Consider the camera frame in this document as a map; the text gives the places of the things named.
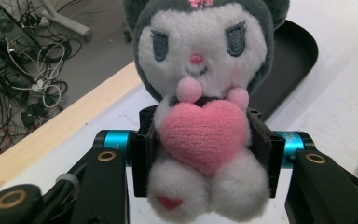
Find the black tray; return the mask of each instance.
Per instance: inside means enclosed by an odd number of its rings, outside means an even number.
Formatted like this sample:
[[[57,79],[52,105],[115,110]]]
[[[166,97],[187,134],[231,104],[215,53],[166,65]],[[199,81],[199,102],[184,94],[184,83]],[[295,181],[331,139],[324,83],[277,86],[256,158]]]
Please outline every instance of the black tray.
[[[308,74],[318,58],[312,35],[286,21],[275,31],[274,62],[269,77],[251,95],[249,107],[267,119]]]

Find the pink nose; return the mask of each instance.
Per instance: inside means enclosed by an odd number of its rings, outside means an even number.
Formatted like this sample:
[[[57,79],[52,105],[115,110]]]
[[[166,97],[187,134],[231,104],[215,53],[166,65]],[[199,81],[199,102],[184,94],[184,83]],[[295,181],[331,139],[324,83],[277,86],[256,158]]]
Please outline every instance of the pink nose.
[[[203,62],[203,58],[199,54],[193,54],[190,56],[190,62],[193,64],[200,64]]]

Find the plush toy foot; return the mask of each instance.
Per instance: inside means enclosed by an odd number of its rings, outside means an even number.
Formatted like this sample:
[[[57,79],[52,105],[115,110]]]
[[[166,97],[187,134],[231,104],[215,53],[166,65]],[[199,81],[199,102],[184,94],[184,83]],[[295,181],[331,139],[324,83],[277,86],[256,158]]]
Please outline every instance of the plush toy foot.
[[[161,218],[190,222],[208,212],[206,185],[199,172],[164,153],[150,171],[148,201]]]
[[[234,221],[260,216],[268,199],[267,173],[248,149],[222,166],[211,180],[212,209]]]

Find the plush toy face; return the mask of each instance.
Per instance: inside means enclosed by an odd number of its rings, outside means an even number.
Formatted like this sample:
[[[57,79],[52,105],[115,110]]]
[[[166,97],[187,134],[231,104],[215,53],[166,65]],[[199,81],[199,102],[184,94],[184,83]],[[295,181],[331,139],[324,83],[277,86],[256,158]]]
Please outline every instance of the plush toy face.
[[[139,65],[162,96],[174,96],[184,77],[195,78],[205,96],[246,89],[266,55],[258,20],[235,3],[190,13],[160,11],[142,30],[138,46]]]

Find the stuffed animal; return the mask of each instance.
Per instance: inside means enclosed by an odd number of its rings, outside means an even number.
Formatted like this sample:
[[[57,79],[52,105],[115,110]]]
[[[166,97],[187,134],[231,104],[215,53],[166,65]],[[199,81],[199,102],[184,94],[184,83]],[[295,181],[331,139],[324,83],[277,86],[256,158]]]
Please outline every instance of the stuffed animal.
[[[148,201],[170,222],[263,213],[265,168],[249,150],[249,93],[269,74],[289,0],[125,0],[134,61],[159,101]]]

